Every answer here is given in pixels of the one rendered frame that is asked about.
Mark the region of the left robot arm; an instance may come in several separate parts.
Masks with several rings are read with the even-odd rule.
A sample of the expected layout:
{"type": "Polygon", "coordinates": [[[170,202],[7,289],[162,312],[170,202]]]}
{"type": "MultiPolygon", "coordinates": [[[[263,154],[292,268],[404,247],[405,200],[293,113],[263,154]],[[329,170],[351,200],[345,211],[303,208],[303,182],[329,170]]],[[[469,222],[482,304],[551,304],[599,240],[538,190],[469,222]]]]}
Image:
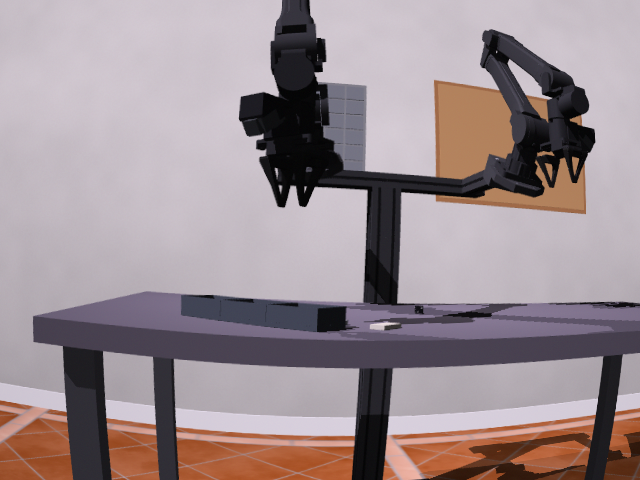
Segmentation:
{"type": "MultiPolygon", "coordinates": [[[[507,154],[506,163],[496,160],[495,168],[504,178],[541,188],[542,180],[535,174],[538,167],[535,161],[537,153],[542,152],[540,144],[550,141],[548,122],[540,118],[530,104],[508,61],[512,60],[530,74],[542,87],[542,95],[552,98],[547,100],[548,121],[557,118],[570,120],[587,113],[589,101],[585,89],[575,86],[571,76],[521,46],[523,44],[513,36],[490,29],[483,32],[482,41],[484,48],[480,65],[491,74],[511,113],[514,112],[510,118],[515,142],[512,154],[507,154]]],[[[582,142],[582,151],[591,152],[595,144],[594,129],[567,121],[567,133],[568,139],[582,142]]]]}

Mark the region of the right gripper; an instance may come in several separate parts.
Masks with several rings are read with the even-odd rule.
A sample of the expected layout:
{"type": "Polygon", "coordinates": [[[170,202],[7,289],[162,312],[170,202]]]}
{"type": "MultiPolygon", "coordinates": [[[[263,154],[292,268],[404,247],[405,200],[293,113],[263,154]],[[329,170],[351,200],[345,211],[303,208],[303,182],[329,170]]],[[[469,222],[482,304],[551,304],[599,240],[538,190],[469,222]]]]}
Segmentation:
{"type": "Polygon", "coordinates": [[[285,208],[286,206],[293,174],[295,175],[299,206],[306,207],[316,184],[329,164],[329,159],[322,157],[322,152],[327,149],[334,150],[334,141],[314,135],[314,133],[315,108],[313,134],[256,140],[256,149],[262,151],[266,149],[266,156],[259,157],[259,162],[272,187],[278,207],[285,208]],[[304,188],[306,167],[311,167],[312,172],[307,187],[304,188]],[[281,193],[275,168],[282,172],[281,193]]]}

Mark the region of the dark grey three-compartment bin rack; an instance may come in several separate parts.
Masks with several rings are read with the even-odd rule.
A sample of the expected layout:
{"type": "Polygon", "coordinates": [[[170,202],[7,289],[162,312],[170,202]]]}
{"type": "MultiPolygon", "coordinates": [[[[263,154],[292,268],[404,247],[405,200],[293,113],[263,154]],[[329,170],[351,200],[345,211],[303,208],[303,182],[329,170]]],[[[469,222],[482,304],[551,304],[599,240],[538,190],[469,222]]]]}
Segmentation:
{"type": "Polygon", "coordinates": [[[181,315],[310,332],[346,328],[346,306],[218,295],[181,295],[181,315]]]}

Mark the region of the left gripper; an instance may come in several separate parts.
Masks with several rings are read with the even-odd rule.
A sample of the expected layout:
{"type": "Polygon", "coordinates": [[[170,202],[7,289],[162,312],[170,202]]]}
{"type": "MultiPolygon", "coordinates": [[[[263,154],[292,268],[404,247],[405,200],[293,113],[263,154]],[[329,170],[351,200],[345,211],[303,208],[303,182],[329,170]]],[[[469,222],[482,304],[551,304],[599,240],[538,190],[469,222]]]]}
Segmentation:
{"type": "Polygon", "coordinates": [[[567,121],[570,121],[570,120],[566,118],[563,118],[563,119],[557,118],[557,119],[553,119],[553,121],[551,120],[548,121],[550,142],[540,144],[540,150],[547,151],[548,149],[551,149],[551,152],[554,152],[553,153],[554,156],[545,154],[545,155],[536,157],[536,160],[542,172],[544,173],[547,183],[551,188],[554,188],[555,186],[560,159],[565,158],[571,181],[572,183],[577,183],[582,167],[588,156],[588,152],[582,151],[582,142],[568,139],[567,121]],[[579,158],[575,176],[573,171],[572,157],[579,158]],[[545,163],[552,164],[551,180],[550,180],[545,163]]]}

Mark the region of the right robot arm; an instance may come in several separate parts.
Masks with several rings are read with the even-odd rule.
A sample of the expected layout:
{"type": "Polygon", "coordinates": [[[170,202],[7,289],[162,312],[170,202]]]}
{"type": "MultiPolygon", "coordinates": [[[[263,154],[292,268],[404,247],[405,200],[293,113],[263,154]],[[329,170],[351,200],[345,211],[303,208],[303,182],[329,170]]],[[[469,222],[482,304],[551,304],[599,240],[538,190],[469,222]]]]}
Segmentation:
{"type": "Polygon", "coordinates": [[[313,134],[315,108],[314,135],[324,137],[323,126],[329,126],[328,90],[327,84],[318,84],[315,72],[323,72],[321,56],[325,55],[322,60],[326,62],[326,44],[325,39],[316,38],[313,23],[310,0],[282,0],[270,44],[271,71],[279,97],[265,92],[241,96],[239,121],[247,136],[263,134],[263,139],[269,139],[313,134]]]}

